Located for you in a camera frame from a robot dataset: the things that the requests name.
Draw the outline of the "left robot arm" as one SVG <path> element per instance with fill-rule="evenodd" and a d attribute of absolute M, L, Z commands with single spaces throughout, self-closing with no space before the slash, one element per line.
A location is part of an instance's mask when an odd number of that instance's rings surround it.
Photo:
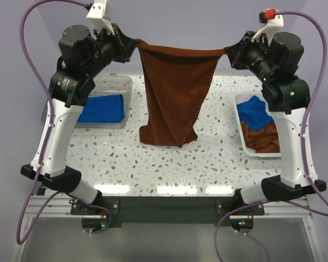
<path fill-rule="evenodd" d="M 43 135 L 34 159 L 21 168 L 22 175 L 36 178 L 44 187 L 84 202 L 84 209 L 93 215 L 103 207 L 102 193 L 85 182 L 80 171 L 66 165 L 66 154 L 75 124 L 96 86 L 94 78 L 111 62 L 129 62 L 138 45 L 117 24 L 111 27 L 113 33 L 102 29 L 94 36 L 84 25 L 63 31 Z"/>

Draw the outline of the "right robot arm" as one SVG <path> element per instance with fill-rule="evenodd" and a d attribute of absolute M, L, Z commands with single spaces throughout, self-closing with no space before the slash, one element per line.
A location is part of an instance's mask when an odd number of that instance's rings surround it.
<path fill-rule="evenodd" d="M 243 38 L 227 47 L 232 68 L 250 70 L 262 83 L 262 96 L 268 105 L 278 133 L 281 173 L 260 183 L 235 190 L 231 206 L 247 213 L 253 203 L 290 201 L 327 189 L 312 165 L 308 127 L 311 95 L 308 84 L 296 75 L 304 47 L 289 32 L 276 33 L 271 41 L 262 34 L 247 31 Z"/>

